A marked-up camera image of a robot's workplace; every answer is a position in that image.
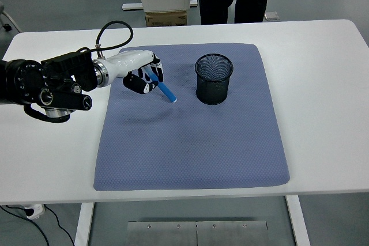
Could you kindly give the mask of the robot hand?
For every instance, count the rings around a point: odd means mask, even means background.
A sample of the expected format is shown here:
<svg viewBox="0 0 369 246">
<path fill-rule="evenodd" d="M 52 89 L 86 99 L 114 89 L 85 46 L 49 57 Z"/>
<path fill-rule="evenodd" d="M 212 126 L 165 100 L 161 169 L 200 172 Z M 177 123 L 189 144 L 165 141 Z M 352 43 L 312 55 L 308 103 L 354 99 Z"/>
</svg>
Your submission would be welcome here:
<svg viewBox="0 0 369 246">
<path fill-rule="evenodd" d="M 139 94 L 147 94 L 163 82 L 161 60 L 152 51 L 124 51 L 102 60 L 100 86 L 121 78 L 123 85 Z"/>
</svg>

